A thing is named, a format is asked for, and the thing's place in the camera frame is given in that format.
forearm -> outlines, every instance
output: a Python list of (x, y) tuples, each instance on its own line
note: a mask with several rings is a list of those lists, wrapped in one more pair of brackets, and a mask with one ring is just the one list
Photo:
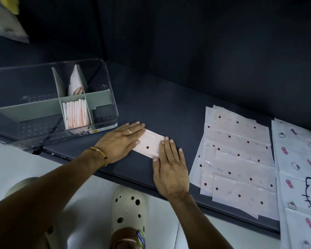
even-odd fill
[(168, 200), (181, 223), (189, 249), (232, 248), (222, 234), (200, 211), (189, 193), (170, 197)]
[(103, 164), (100, 153), (86, 150), (77, 159), (0, 201), (0, 246), (22, 241), (27, 248), (26, 243), (35, 243), (78, 188)]

beaded bracelet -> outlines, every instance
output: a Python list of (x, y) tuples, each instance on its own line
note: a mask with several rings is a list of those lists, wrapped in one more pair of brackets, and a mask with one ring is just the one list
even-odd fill
[(103, 152), (103, 151), (101, 151), (99, 148), (97, 148), (97, 147), (89, 147), (89, 149), (93, 149), (93, 150), (96, 150), (96, 151), (98, 151), (100, 154), (102, 154), (102, 156), (104, 157), (104, 159), (105, 159), (105, 165), (104, 165), (104, 167), (106, 167), (107, 166), (107, 156), (106, 156), (106, 154)]

finger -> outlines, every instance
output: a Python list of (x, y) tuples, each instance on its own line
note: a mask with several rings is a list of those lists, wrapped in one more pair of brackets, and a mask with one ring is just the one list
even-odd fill
[(122, 126), (122, 128), (120, 128), (119, 131), (127, 130), (128, 128), (139, 125), (139, 124), (141, 124), (139, 121), (136, 121), (135, 123), (132, 123), (132, 124), (125, 124)]
[(138, 130), (136, 133), (131, 134), (131, 135), (127, 135), (128, 139), (130, 141), (135, 141), (137, 140), (139, 137), (141, 137), (145, 132), (145, 128)]
[(185, 167), (187, 167), (187, 165), (185, 164), (185, 158), (184, 158), (184, 153), (183, 153), (182, 148), (179, 148), (179, 149), (178, 149), (178, 155), (180, 156), (180, 161), (181, 161), (181, 163), (182, 163)]
[(168, 163), (166, 152), (165, 152), (164, 141), (161, 141), (159, 143), (159, 159), (160, 159), (161, 164), (165, 164), (166, 162)]
[(113, 131), (120, 131), (120, 130), (122, 130), (122, 128), (124, 128), (124, 127), (126, 127), (126, 126), (128, 126), (129, 125), (129, 123), (126, 123), (126, 124), (124, 124), (124, 125), (122, 125), (122, 126), (120, 126), (120, 127), (117, 127), (116, 129), (114, 129)]
[(153, 181), (160, 179), (160, 161), (158, 157), (153, 157)]
[(178, 153), (177, 153), (177, 149), (176, 149), (176, 145), (175, 145), (174, 140), (173, 140), (173, 139), (170, 139), (170, 140), (169, 140), (169, 144), (170, 144), (170, 148), (171, 148), (171, 150), (172, 150), (172, 153), (173, 153), (173, 156), (174, 156), (175, 161), (177, 161), (177, 162), (180, 163), (181, 161), (180, 161), (180, 158), (179, 158), (179, 156), (178, 156)]
[(165, 152), (166, 152), (167, 159), (170, 162), (170, 164), (172, 165), (172, 163), (175, 162), (175, 159), (173, 156), (172, 149), (170, 148), (169, 138), (166, 136), (163, 141), (165, 142)]
[(145, 127), (145, 124), (137, 124), (135, 126), (130, 125), (130, 127), (127, 130), (124, 130), (122, 132), (123, 135), (131, 135), (133, 133), (136, 133), (137, 131), (141, 130), (142, 128)]
[(127, 146), (127, 148), (126, 148), (126, 152), (125, 152), (126, 155), (127, 155), (134, 147), (136, 147), (139, 143), (140, 143), (139, 140), (131, 142), (131, 143)]

clear plastic organizer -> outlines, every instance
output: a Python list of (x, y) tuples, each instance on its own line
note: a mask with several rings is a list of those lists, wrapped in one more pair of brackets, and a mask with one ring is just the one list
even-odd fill
[[(67, 96), (77, 65), (87, 89)], [(62, 103), (85, 100), (91, 124), (67, 130)], [(117, 126), (118, 112), (101, 59), (0, 68), (0, 144), (26, 149)]]

hand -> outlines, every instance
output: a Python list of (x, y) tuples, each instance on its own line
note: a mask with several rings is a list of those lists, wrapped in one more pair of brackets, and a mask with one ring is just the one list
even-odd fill
[(105, 134), (95, 145), (107, 156), (107, 163), (114, 163), (123, 157), (139, 144), (138, 138), (145, 132), (145, 124), (139, 121), (129, 123)]
[(153, 181), (158, 192), (170, 200), (189, 192), (189, 175), (182, 149), (177, 153), (173, 140), (159, 144), (159, 159), (153, 158)]

